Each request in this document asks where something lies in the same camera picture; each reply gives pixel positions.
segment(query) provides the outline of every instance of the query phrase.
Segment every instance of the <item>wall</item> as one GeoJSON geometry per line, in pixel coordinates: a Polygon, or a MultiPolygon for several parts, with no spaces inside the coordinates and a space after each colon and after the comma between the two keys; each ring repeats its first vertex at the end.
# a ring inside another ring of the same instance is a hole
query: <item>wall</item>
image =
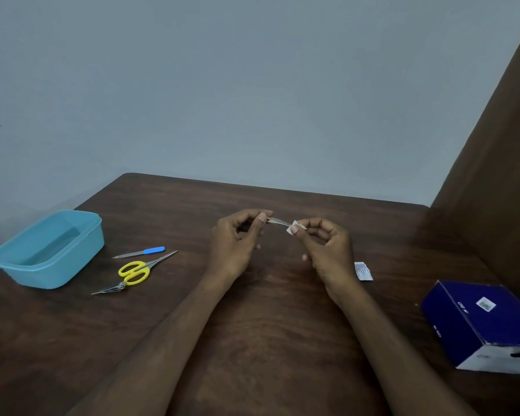
{"type": "Polygon", "coordinates": [[[519,42],[520,0],[0,0],[0,243],[128,171],[429,205],[519,42]]]}
{"type": "Polygon", "coordinates": [[[433,207],[520,297],[520,46],[433,207]]]}

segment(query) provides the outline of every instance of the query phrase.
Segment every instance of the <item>forearm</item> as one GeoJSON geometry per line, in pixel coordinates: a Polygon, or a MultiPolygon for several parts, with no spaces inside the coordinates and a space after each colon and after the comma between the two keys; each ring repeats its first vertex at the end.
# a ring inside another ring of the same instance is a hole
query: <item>forearm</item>
{"type": "Polygon", "coordinates": [[[475,415],[430,367],[358,283],[340,294],[393,414],[475,415]]]}
{"type": "Polygon", "coordinates": [[[226,289],[204,277],[68,414],[163,416],[202,329],[226,289]]]}

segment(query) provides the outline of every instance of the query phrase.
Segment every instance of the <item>yellow scissors handle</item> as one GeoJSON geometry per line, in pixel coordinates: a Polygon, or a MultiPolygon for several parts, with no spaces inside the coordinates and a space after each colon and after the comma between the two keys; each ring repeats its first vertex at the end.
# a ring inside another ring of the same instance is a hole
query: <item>yellow scissors handle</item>
{"type": "Polygon", "coordinates": [[[150,274],[150,269],[148,266],[146,266],[146,263],[144,261],[132,261],[130,263],[125,264],[123,267],[121,267],[118,271],[118,274],[121,277],[125,277],[125,281],[129,286],[137,285],[138,283],[143,282],[148,275],[150,274]],[[137,276],[140,276],[142,274],[142,277],[139,280],[135,280],[133,282],[130,282],[129,280],[134,279],[137,276]]]}

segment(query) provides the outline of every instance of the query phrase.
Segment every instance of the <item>left hand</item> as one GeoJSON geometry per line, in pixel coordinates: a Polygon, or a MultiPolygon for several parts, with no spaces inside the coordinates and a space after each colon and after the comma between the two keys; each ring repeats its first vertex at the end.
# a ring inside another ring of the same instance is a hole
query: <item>left hand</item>
{"type": "Polygon", "coordinates": [[[268,216],[273,211],[245,209],[218,220],[212,229],[212,243],[205,277],[223,282],[229,289],[231,284],[247,268],[256,240],[268,216]],[[252,221],[248,232],[237,232],[252,221]]]}

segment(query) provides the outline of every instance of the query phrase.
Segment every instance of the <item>blue nail file handle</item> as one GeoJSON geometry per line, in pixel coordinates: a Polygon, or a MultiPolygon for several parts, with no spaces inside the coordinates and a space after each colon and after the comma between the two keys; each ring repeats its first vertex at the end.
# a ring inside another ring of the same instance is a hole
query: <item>blue nail file handle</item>
{"type": "Polygon", "coordinates": [[[147,250],[144,250],[143,254],[154,254],[155,252],[162,252],[166,251],[166,247],[156,247],[156,248],[148,248],[147,250]]]}

